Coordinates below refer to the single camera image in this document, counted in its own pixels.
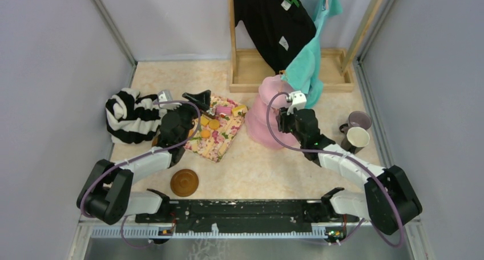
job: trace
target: teal cloth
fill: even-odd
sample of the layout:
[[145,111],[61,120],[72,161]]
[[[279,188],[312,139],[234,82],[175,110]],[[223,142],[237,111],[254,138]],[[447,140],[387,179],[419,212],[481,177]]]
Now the teal cloth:
[[329,0],[329,10],[325,8],[326,0],[319,0],[312,19],[316,26],[316,35],[306,44],[292,62],[287,66],[282,80],[294,90],[306,94],[306,108],[313,107],[322,93],[323,83],[319,79],[321,64],[320,35],[329,17],[340,14],[343,9],[339,0]]

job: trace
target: mug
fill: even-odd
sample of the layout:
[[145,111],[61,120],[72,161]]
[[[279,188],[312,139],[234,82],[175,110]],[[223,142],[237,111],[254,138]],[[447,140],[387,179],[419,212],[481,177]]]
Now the mug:
[[354,111],[348,116],[348,123],[340,126],[340,132],[346,133],[351,127],[361,127],[368,130],[372,126],[372,118],[365,112]]
[[350,152],[357,153],[370,143],[370,134],[361,127],[351,127],[346,132],[341,147]]

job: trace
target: white label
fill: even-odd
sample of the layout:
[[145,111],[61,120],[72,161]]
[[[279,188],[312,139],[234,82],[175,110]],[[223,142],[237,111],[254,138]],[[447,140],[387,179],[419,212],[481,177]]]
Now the white label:
[[289,10],[289,8],[291,8],[291,4],[290,4],[290,3],[288,3],[287,1],[283,1],[283,2],[281,3],[281,6],[282,6],[282,7],[284,8],[284,10],[286,10],[286,11],[287,11],[287,10]]
[[287,40],[284,36],[281,37],[281,39],[279,40],[279,44],[282,45],[284,47],[284,49],[289,49],[289,44],[287,43]]

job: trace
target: wooden rack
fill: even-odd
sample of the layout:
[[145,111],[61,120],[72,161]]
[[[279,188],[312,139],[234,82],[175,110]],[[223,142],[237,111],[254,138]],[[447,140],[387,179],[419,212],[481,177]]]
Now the wooden rack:
[[[353,91],[354,77],[351,64],[382,2],[383,0],[370,1],[349,51],[345,48],[321,49],[319,77],[324,82],[323,92]],[[232,43],[231,69],[228,75],[229,90],[235,93],[257,92],[262,80],[267,76],[273,76],[274,70],[267,65],[256,49],[237,49],[233,0],[228,0],[228,8]]]

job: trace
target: black and white striped towel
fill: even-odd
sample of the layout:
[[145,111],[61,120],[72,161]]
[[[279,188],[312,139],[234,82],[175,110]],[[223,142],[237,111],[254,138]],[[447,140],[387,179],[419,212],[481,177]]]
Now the black and white striped towel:
[[157,95],[139,97],[135,89],[124,88],[106,102],[106,125],[113,143],[141,143],[152,140],[165,109],[153,105]]

